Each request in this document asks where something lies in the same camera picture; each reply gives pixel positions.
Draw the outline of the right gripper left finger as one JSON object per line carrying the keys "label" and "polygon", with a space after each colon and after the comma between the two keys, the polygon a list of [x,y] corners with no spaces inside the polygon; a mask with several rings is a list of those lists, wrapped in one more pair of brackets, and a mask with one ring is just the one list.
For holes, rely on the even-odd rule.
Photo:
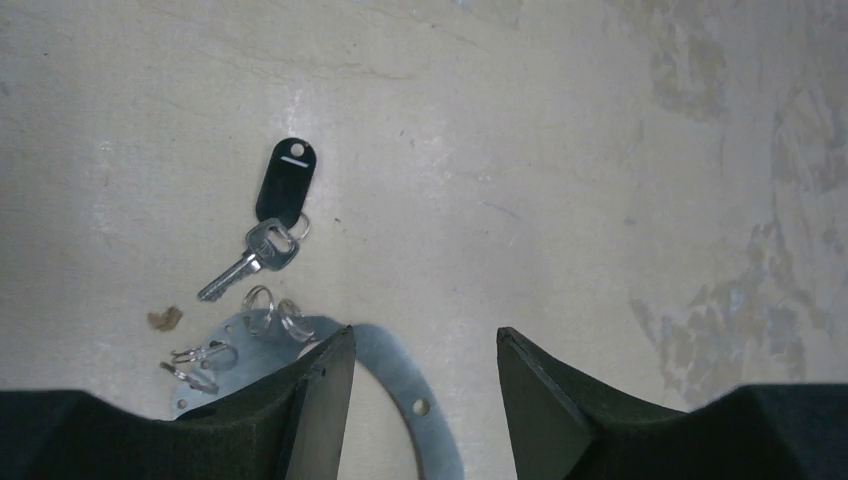
{"label": "right gripper left finger", "polygon": [[1,395],[5,479],[334,479],[355,337],[345,327],[287,367],[174,421],[83,391]]}

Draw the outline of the black key tag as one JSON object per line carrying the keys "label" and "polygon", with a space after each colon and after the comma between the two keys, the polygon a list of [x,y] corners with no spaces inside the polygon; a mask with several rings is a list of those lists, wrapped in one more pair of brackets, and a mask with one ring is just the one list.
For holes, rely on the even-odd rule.
{"label": "black key tag", "polygon": [[300,218],[317,166],[313,147],[289,137],[274,148],[255,205],[259,222],[278,219],[287,229]]}

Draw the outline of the silver key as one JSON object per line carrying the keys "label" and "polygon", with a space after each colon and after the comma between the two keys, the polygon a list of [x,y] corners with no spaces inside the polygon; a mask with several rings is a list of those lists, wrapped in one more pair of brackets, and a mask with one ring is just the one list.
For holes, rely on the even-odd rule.
{"label": "silver key", "polygon": [[261,270],[280,271],[297,256],[299,241],[277,218],[258,223],[245,235],[241,258],[201,289],[197,298],[217,301],[233,284]]}

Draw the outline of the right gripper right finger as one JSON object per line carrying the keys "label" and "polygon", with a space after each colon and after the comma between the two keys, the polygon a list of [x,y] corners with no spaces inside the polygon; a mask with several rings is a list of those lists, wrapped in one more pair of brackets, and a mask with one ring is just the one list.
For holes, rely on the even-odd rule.
{"label": "right gripper right finger", "polygon": [[691,412],[571,367],[511,327],[497,364],[521,479],[843,479],[847,388],[752,384]]}

